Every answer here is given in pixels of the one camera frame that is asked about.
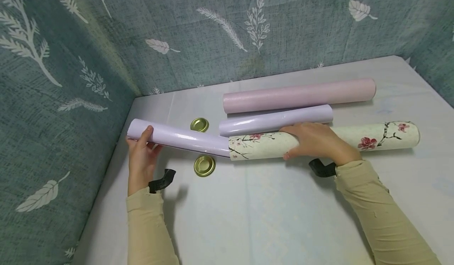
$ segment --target gold metal lid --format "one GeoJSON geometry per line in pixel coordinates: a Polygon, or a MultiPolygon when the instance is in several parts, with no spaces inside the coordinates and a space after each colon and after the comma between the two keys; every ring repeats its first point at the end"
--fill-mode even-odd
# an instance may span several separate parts
{"type": "Polygon", "coordinates": [[[208,129],[208,126],[210,126],[208,123],[208,120],[201,118],[201,117],[194,119],[191,122],[191,130],[195,130],[195,131],[199,131],[199,132],[205,132],[208,129]]]}
{"type": "Polygon", "coordinates": [[[201,156],[198,157],[194,163],[194,172],[198,176],[209,176],[214,168],[216,167],[216,162],[210,156],[201,156]]]}

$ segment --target long sleeve shirt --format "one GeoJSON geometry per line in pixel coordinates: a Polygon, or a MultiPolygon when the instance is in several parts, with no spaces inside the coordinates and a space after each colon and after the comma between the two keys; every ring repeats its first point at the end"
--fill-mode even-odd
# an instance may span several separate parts
{"type": "MultiPolygon", "coordinates": [[[[440,265],[368,161],[337,167],[335,182],[358,215],[377,265],[440,265]]],[[[179,265],[164,223],[161,194],[150,194],[147,187],[126,203],[128,265],[179,265]]]]}

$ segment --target fabric wall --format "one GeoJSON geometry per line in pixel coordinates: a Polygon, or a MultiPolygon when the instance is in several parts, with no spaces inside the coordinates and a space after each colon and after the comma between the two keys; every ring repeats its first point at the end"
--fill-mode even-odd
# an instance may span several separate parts
{"type": "Polygon", "coordinates": [[[135,97],[94,19],[0,0],[1,264],[71,261],[135,97]]]}
{"type": "Polygon", "coordinates": [[[395,54],[454,105],[453,23],[454,0],[0,0],[1,261],[71,261],[134,97],[395,54]]]}
{"type": "Polygon", "coordinates": [[[85,2],[144,95],[398,55],[454,104],[454,0],[85,2]]]}

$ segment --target wallpaper roll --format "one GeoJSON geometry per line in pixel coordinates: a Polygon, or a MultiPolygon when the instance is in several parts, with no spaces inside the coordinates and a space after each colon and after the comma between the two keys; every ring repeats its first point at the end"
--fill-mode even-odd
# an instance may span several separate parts
{"type": "Polygon", "coordinates": [[[149,142],[202,154],[229,158],[228,138],[193,130],[181,130],[164,124],[134,119],[128,128],[128,138],[139,139],[147,126],[154,130],[149,142]]]}
{"type": "Polygon", "coordinates": [[[264,89],[224,94],[225,113],[258,110],[310,107],[322,104],[341,104],[371,100],[376,92],[373,79],[264,89]]]}
{"type": "MultiPolygon", "coordinates": [[[[412,148],[419,143],[419,130],[412,122],[392,121],[332,130],[359,151],[412,148]]],[[[281,158],[298,146],[298,139],[285,132],[260,133],[229,138],[230,160],[281,158]]]]}
{"type": "Polygon", "coordinates": [[[297,122],[333,121],[333,110],[328,105],[306,107],[304,109],[287,110],[267,115],[244,116],[227,119],[219,124],[219,135],[229,137],[279,130],[281,127],[293,125],[297,122]]]}

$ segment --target white table surface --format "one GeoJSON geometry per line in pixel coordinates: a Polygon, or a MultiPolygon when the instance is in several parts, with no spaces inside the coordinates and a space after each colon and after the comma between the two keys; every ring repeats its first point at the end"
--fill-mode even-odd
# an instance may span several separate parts
{"type": "MultiPolygon", "coordinates": [[[[123,141],[134,118],[189,128],[206,118],[218,134],[222,94],[372,77],[371,102],[333,105],[334,126],[413,121],[413,150],[364,153],[383,184],[442,264],[454,260],[454,110],[397,56],[137,98],[114,151],[72,264],[127,262],[128,158],[123,141]]],[[[351,207],[332,178],[317,178],[309,158],[215,158],[212,175],[194,173],[198,154],[162,151],[157,176],[176,170],[164,191],[167,228],[182,265],[373,264],[351,207]]]]}

